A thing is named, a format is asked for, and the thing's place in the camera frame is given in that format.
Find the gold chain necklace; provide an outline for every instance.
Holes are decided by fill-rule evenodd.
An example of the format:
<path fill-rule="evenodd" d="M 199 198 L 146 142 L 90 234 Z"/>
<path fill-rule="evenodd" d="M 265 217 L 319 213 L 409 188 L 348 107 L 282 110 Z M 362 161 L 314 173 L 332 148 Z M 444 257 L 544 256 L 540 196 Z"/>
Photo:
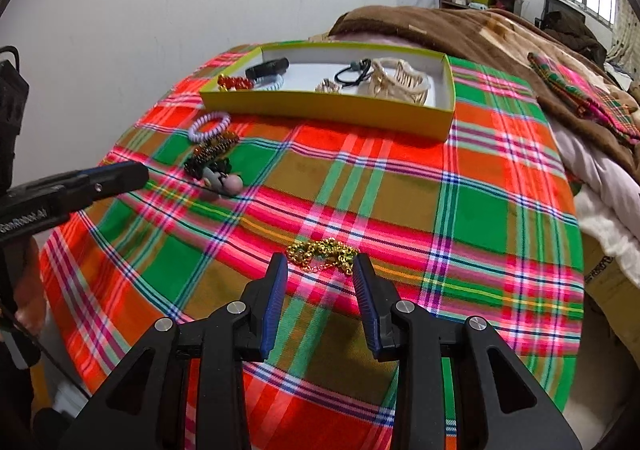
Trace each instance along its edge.
<path fill-rule="evenodd" d="M 327 268 L 337 267 L 346 275 L 353 274 L 353 257 L 358 255 L 358 250 L 351 248 L 333 237 L 321 241 L 294 241 L 287 247 L 287 258 L 305 271 L 318 273 Z M 324 263 L 312 266 L 314 257 L 324 258 Z"/>

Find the black hair tie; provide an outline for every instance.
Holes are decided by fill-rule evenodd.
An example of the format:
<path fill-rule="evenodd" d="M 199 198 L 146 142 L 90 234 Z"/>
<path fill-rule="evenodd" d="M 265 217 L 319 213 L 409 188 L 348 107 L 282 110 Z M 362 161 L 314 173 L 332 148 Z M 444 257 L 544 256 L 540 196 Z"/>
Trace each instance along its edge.
<path fill-rule="evenodd" d="M 369 72 L 370 69 L 371 59 L 363 58 L 359 62 L 351 62 L 351 64 L 347 68 L 338 71 L 334 76 L 334 80 L 337 84 L 342 84 L 342 87 L 353 87 L 356 85 L 360 85 L 371 76 Z M 360 75 L 356 78 L 356 80 L 341 80 L 340 75 L 342 73 L 346 73 L 347 71 L 360 71 Z"/>

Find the yellow box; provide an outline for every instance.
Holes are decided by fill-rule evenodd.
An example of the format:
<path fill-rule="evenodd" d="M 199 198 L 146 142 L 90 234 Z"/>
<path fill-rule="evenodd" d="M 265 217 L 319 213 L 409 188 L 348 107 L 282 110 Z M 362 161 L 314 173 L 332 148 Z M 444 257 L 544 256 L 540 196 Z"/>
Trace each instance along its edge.
<path fill-rule="evenodd" d="M 289 69 L 279 91 L 218 91 L 217 77 L 200 94 L 209 111 L 299 117 L 366 125 L 403 131 L 445 141 L 453 119 L 456 92 L 449 59 L 442 53 L 363 42 L 281 42 L 264 44 L 248 52 L 222 74 L 244 76 L 244 70 L 261 62 L 287 57 Z M 394 57 L 427 73 L 430 94 L 425 106 L 355 94 L 316 93 L 323 78 L 361 58 Z"/>

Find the red beaded bracelet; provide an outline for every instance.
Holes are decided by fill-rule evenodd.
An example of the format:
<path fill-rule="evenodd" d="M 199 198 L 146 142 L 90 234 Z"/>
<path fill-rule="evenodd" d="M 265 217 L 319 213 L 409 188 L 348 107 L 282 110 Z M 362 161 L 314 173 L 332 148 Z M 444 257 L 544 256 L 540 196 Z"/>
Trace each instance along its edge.
<path fill-rule="evenodd" d="M 231 91 L 232 89 L 253 89 L 254 82 L 243 76 L 218 76 L 218 88 L 220 91 Z"/>

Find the red green plaid fabric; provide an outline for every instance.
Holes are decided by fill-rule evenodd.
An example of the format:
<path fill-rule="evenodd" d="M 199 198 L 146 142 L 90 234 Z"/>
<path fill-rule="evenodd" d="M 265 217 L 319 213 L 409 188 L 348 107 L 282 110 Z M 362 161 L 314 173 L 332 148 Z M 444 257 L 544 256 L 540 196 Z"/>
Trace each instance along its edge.
<path fill-rule="evenodd" d="M 457 103 L 446 143 L 235 115 L 241 140 L 230 160 L 246 187 L 213 198 L 180 168 L 193 148 L 186 132 L 204 113 L 198 90 L 248 49 L 177 84 L 107 155 L 105 163 L 142 161 L 145 188 L 75 214 L 42 252 L 53 315 L 89 388 L 156 319 L 204 318 L 261 278 L 271 253 L 336 237 L 369 253 L 404 299 L 442 318 L 488 319 L 562 407 L 580 340 L 582 246 L 529 86 L 451 59 Z M 443 367 L 450 372 L 448 360 Z M 289 265 L 275 348 L 244 366 L 254 448 L 385 449 L 396 383 L 396 364 L 367 350 L 350 277 Z M 449 380 L 446 414 L 454 448 Z"/>
<path fill-rule="evenodd" d="M 570 169 L 564 167 L 564 173 L 566 175 L 566 180 L 569 182 L 569 187 L 571 188 L 571 193 L 575 196 L 582 189 L 582 185 L 584 185 L 583 180 L 581 180 L 578 176 L 576 176 Z"/>
<path fill-rule="evenodd" d="M 529 53 L 527 58 L 533 70 L 580 118 L 591 118 L 603 125 L 623 145 L 632 147 L 638 143 L 640 131 L 628 107 L 545 55 Z"/>

